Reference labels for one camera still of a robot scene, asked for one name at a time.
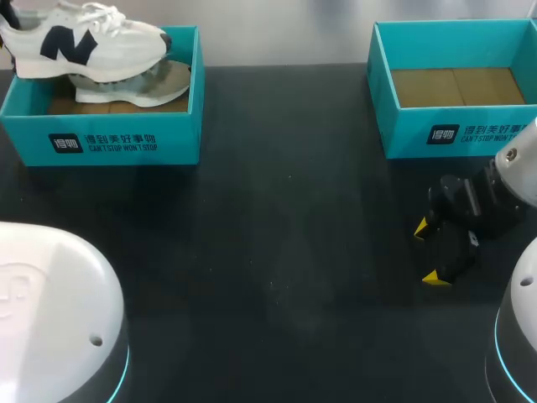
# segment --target robotic arm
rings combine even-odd
[[[476,258],[480,239],[502,236],[537,207],[537,119],[470,178],[442,176],[415,237],[425,241],[424,281],[450,284]]]
[[[435,265],[424,281],[448,284],[473,263],[479,238],[501,236],[524,220],[528,207],[537,207],[537,119],[473,177],[443,176],[429,189],[429,203],[415,233]],[[537,402],[537,239],[509,281],[485,375],[493,401]]]

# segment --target glowing blue ring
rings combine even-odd
[[[108,399],[107,403],[112,403],[114,399],[116,399],[117,394],[119,393],[119,390],[121,389],[123,382],[125,381],[125,377],[127,376],[128,371],[128,362],[130,360],[131,355],[131,349],[130,347],[127,347],[127,360],[125,362],[125,369],[123,370],[123,375],[121,375],[121,379],[119,380],[119,383],[117,384],[116,390],[114,390],[114,393],[110,399]]]
[[[496,322],[494,323],[494,342],[496,343],[496,352],[498,353],[498,358],[500,360],[500,364],[502,365],[503,367],[503,370],[505,371],[505,374],[507,375],[507,377],[509,378],[509,380],[511,381],[511,383],[513,384],[513,386],[516,388],[516,390],[518,390],[520,392],[520,394],[529,402],[529,403],[535,403],[533,400],[531,400],[529,398],[528,395],[526,395],[524,393],[524,391],[520,388],[520,386],[514,381],[513,377],[511,376],[511,374],[509,373],[509,371],[507,370],[507,367],[505,366],[505,363],[503,362],[503,359],[502,359],[502,354],[500,354],[500,347],[498,346],[498,317],[500,315],[500,311],[498,311],[498,314],[496,315]]]

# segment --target embossed logo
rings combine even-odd
[[[45,274],[32,265],[0,265],[0,332],[17,332],[31,324],[45,281]]]

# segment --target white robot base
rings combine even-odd
[[[131,352],[123,294],[88,242],[0,222],[0,401],[121,403]]]
[[[537,239],[520,256],[496,316],[485,373],[497,403],[537,402]]]

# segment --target white plastic housing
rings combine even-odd
[[[537,207],[537,121],[496,154],[496,167],[504,185],[519,199]]]
[[[514,268],[511,302],[522,333],[537,351],[537,239],[529,244]]]
[[[71,396],[103,366],[122,321],[121,286],[97,249],[58,229],[0,222],[0,402]]]

